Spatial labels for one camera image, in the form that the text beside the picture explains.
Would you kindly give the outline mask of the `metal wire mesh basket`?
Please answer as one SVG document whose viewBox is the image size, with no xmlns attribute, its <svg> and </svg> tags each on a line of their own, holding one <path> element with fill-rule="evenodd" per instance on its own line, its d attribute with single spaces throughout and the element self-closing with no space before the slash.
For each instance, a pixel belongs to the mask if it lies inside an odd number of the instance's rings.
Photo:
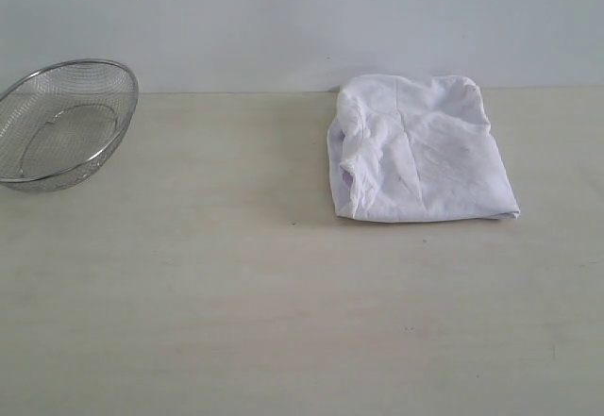
<svg viewBox="0 0 604 416">
<path fill-rule="evenodd" d="M 139 100 L 121 62 L 67 60 L 1 94 L 1 184 L 23 192 L 68 189 L 96 173 L 121 144 Z"/>
</svg>

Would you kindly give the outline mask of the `white t-shirt red lettering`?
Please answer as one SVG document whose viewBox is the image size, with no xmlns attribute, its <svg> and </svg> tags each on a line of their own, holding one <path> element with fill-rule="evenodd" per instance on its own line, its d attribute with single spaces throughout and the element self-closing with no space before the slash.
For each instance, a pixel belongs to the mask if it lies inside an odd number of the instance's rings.
<svg viewBox="0 0 604 416">
<path fill-rule="evenodd" d="M 361 75 L 327 131 L 335 213 L 432 223 L 520 214 L 479 86 L 461 75 Z"/>
</svg>

